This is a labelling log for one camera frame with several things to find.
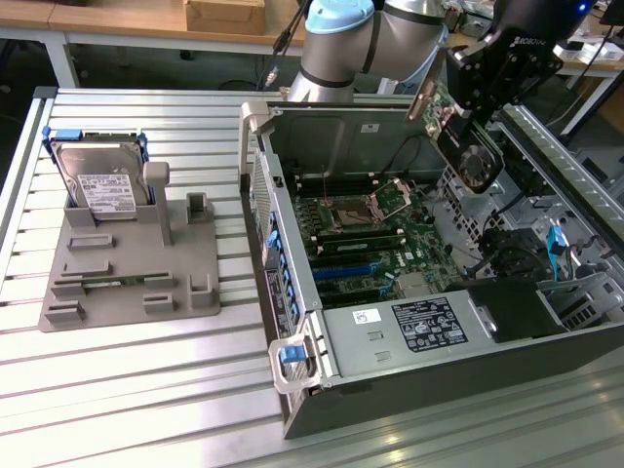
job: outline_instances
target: fan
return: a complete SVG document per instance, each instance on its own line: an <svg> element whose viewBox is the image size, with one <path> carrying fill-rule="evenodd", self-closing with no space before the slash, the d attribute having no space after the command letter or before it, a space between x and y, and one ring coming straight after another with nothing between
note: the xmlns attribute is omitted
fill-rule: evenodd
<svg viewBox="0 0 624 468"><path fill-rule="evenodd" d="M471 144L461 154L459 176L472 190L477 191L492 177L495 161L484 146Z"/></svg>

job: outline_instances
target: hard drive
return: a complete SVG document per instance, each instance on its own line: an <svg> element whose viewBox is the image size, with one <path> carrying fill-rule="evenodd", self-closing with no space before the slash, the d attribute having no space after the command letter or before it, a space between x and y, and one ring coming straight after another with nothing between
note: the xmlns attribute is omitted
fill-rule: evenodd
<svg viewBox="0 0 624 468"><path fill-rule="evenodd" d="M142 134L48 132L44 141L69 192L70 207L89 208L95 219L133 219L153 203L143 179Z"/></svg>

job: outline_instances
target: floor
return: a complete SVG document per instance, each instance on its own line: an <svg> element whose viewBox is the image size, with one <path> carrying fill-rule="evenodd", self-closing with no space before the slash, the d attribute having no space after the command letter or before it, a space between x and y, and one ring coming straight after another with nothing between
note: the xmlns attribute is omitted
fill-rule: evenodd
<svg viewBox="0 0 624 468"><path fill-rule="evenodd" d="M22 43L8 66L0 74L0 84L9 84L10 93L0 93L0 174L8 170L32 93L37 86L55 86L56 79L46 51L36 43ZM122 49L105 46L72 46L72 56L85 88L249 90L254 88L263 67L262 58L251 55L194 53L192 60L182 60L178 51ZM271 89L288 86L298 71L298 58L285 58ZM378 78L358 76L355 87L360 93L373 93ZM542 121L549 121L553 102L565 98L555 117L561 115L576 95L569 92L560 77L552 78L527 105ZM560 132L568 114L555 125ZM575 150L588 146L624 146L624 136L602 117L595 116L570 144Z"/></svg>

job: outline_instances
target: power supply label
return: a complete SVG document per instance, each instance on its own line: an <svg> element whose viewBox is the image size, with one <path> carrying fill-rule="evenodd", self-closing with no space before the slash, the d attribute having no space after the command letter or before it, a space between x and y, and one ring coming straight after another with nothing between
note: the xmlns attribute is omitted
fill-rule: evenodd
<svg viewBox="0 0 624 468"><path fill-rule="evenodd" d="M445 297L393 305L392 310L414 353L468 342Z"/></svg>

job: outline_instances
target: white table leg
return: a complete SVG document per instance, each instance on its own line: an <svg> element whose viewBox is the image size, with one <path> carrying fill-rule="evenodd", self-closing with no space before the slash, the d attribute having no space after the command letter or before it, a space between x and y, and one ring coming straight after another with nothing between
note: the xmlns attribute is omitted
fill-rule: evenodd
<svg viewBox="0 0 624 468"><path fill-rule="evenodd" d="M394 95L395 90L399 86L399 82L396 80L390 80L389 78L381 78L379 88L377 88L378 95Z"/></svg>
<svg viewBox="0 0 624 468"><path fill-rule="evenodd" d="M598 99L600 99L600 97L605 93L605 91L608 90L608 87L611 86L611 84L615 81L615 79L616 77L603 79L601 84L598 85L598 88L596 88L596 90L592 93L592 95L589 96L589 98L585 101L583 106L580 109L578 109L578 112L576 112L576 115L574 115L574 117L572 117L572 120L570 120L569 123L565 126L564 131L561 134L562 137L569 134L572 131L572 129L576 126L576 124L580 122L580 120L589 111L589 109L592 108L592 105L594 105L594 103Z"/></svg>
<svg viewBox="0 0 624 468"><path fill-rule="evenodd" d="M58 85L61 88L80 88L65 34L63 32L46 34L44 43L48 50L48 56L50 56L52 68L57 75Z"/></svg>

